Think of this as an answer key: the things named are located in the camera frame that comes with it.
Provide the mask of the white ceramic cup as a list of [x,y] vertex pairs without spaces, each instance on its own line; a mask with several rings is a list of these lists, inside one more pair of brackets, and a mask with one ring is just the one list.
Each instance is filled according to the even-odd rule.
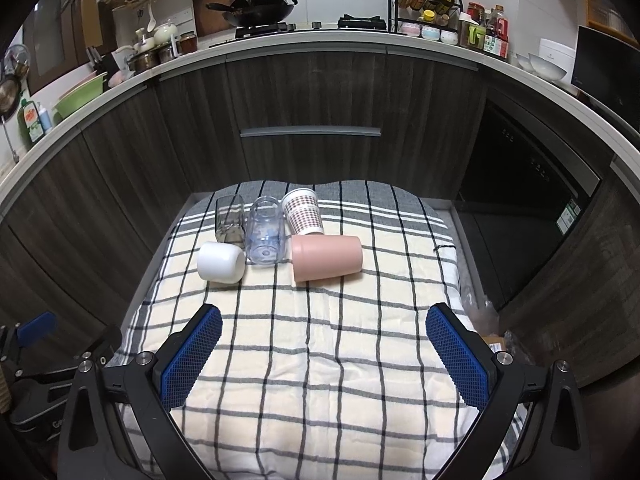
[[206,242],[198,250],[196,270],[204,281],[235,284],[245,271],[245,252],[238,246]]

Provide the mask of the grey square glass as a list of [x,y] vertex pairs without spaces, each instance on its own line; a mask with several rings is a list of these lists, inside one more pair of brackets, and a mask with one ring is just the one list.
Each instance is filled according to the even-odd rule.
[[216,199],[215,235],[218,243],[244,248],[244,200],[240,194],[221,196]]

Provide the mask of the black wok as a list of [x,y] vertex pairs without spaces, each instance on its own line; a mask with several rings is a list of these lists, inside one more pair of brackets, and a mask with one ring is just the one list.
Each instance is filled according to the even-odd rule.
[[254,27],[283,22],[298,5],[298,0],[233,0],[230,4],[211,2],[209,11],[221,12],[234,27]]

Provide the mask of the checkered white cloth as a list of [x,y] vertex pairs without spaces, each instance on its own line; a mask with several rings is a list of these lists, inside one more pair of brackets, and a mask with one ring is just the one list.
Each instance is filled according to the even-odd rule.
[[196,270],[217,195],[172,228],[115,362],[154,351],[202,304],[222,333],[172,411],[218,479],[431,479],[476,419],[428,340],[433,304],[463,310],[456,241],[424,198],[373,181],[316,186],[323,229],[362,245],[359,273],[296,283],[292,263],[249,264],[219,285]]

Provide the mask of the white bowls stack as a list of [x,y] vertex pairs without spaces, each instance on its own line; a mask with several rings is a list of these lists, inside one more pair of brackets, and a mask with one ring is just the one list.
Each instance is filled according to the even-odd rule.
[[546,81],[558,82],[566,75],[566,70],[564,70],[564,68],[557,66],[536,54],[516,54],[515,56],[518,61],[518,65],[521,66],[523,70]]

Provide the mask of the clear bluish plastic cup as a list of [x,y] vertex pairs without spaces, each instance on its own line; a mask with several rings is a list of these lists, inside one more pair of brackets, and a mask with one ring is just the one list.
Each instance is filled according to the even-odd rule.
[[286,235],[280,202],[272,196],[260,196],[248,212],[246,254],[251,263],[272,266],[286,253]]

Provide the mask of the green dish soap bottle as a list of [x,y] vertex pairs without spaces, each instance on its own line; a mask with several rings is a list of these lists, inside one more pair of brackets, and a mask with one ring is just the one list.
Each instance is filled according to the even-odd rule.
[[44,128],[40,120],[38,107],[34,101],[22,99],[21,113],[24,133],[30,144],[36,144],[44,136]]

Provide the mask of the houndstooth paper cup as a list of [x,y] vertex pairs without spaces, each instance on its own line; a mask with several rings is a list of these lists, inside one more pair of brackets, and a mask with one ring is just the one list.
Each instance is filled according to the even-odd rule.
[[311,188],[294,188],[285,194],[281,205],[292,235],[324,233],[318,196]]

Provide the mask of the sauce bottles group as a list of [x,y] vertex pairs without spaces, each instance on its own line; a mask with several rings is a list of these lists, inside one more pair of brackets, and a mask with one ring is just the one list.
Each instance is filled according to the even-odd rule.
[[482,52],[492,58],[507,61],[509,58],[509,21],[502,4],[486,9],[470,2],[465,12],[459,14],[459,46]]

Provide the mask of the black spice rack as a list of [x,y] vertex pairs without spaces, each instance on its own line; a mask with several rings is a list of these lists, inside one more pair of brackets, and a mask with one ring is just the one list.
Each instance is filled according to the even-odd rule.
[[388,0],[387,31],[455,46],[462,11],[462,0]]

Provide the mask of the green basin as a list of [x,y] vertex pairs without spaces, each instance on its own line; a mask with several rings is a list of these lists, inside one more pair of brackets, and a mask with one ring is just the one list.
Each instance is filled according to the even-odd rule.
[[94,74],[65,92],[55,104],[55,111],[62,119],[70,117],[81,107],[96,99],[104,91],[106,73]]

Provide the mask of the gas stove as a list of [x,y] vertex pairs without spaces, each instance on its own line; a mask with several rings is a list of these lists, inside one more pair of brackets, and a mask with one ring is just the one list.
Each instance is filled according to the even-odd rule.
[[386,32],[387,24],[379,15],[353,16],[343,14],[336,22],[280,22],[273,25],[259,25],[254,27],[239,27],[234,32],[221,32],[215,39],[202,40],[202,48],[211,48],[217,44],[228,44],[236,40],[244,40],[263,36],[289,34],[290,32],[327,32],[328,30],[370,30],[371,32]]

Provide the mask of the pink plastic cup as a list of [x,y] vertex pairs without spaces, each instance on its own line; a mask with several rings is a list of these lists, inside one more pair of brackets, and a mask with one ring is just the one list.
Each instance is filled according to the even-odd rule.
[[361,271],[360,238],[309,234],[292,237],[292,266],[296,282],[328,280]]

